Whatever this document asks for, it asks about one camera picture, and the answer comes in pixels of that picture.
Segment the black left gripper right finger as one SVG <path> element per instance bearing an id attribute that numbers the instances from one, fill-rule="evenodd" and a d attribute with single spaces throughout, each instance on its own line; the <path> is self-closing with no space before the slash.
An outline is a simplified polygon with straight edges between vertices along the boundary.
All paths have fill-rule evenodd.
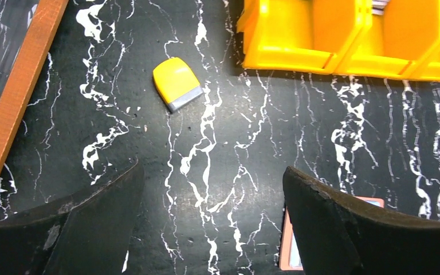
<path id="1" fill-rule="evenodd" d="M 440 221 L 377 207 L 292 166 L 282 186 L 305 274 L 440 274 Z"/>

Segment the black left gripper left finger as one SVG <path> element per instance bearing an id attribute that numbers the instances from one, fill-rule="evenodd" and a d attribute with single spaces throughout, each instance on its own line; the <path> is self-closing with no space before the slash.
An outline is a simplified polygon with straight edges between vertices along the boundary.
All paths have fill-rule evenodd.
<path id="1" fill-rule="evenodd" d="M 120 274 L 139 211 L 144 169 L 0 221 L 0 274 Z"/>

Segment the pink leather card holder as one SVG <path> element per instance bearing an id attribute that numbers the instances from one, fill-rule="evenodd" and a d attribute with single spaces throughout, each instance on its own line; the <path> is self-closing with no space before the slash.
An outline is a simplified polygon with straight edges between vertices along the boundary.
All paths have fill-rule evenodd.
<path id="1" fill-rule="evenodd" d="M 284 208 L 284 223 L 281 234 L 279 253 L 279 267 L 283 271 L 304 271 L 300 254 L 297 248 L 296 238 L 287 207 Z"/>

